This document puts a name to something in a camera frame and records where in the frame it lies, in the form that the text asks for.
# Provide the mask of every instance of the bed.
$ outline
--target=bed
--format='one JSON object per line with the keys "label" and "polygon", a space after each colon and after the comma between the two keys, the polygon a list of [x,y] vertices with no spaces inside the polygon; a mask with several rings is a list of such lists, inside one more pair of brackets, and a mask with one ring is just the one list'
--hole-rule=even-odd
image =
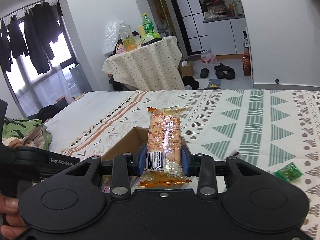
{"label": "bed", "polygon": [[[181,115],[181,134],[193,154],[205,153],[224,160],[238,150],[243,160],[269,172],[294,162],[304,175],[293,184],[305,191],[310,200],[302,230],[319,239],[320,92],[120,92],[113,96],[113,109],[112,100],[104,93],[85,95],[47,123],[53,135],[50,150],[81,159],[103,155],[132,127],[148,128],[148,106],[183,107],[186,110]],[[224,191],[224,182],[218,179],[218,189]],[[196,188],[196,178],[192,180],[185,187]]]}

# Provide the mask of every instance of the patterned blanket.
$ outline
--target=patterned blanket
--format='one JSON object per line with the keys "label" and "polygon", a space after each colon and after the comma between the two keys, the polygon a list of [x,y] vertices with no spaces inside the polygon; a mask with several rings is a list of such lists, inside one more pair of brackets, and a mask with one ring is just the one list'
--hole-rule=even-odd
{"label": "patterned blanket", "polygon": [[148,128],[147,107],[184,107],[181,134],[193,154],[224,160],[234,150],[274,172],[290,162],[304,176],[293,184],[310,200],[304,230],[313,239],[320,209],[320,92],[301,90],[137,91],[78,138],[64,154],[104,155],[134,126]]}

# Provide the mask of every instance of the table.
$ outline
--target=table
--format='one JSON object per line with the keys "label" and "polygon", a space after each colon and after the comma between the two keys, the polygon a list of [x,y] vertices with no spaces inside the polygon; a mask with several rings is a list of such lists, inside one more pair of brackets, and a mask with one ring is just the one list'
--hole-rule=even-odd
{"label": "table", "polygon": [[185,90],[178,71],[181,55],[177,38],[165,37],[153,44],[109,57],[102,71],[112,74],[115,81],[139,90]]}

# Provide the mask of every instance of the barcode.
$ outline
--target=barcode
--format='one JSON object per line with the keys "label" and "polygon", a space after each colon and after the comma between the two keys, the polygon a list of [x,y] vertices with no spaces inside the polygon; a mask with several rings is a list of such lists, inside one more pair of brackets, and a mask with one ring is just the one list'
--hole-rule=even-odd
{"label": "barcode", "polygon": [[163,171],[164,155],[163,152],[148,152],[146,158],[145,171]]}

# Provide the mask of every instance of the green soda bottle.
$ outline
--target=green soda bottle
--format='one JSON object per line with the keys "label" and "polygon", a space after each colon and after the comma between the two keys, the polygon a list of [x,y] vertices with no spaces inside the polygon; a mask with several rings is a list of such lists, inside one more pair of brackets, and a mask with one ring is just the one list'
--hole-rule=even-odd
{"label": "green soda bottle", "polygon": [[146,13],[142,14],[142,25],[144,28],[144,31],[146,32],[146,34],[148,33],[154,33],[155,32],[155,28],[153,26],[153,22],[152,20],[147,16]]}

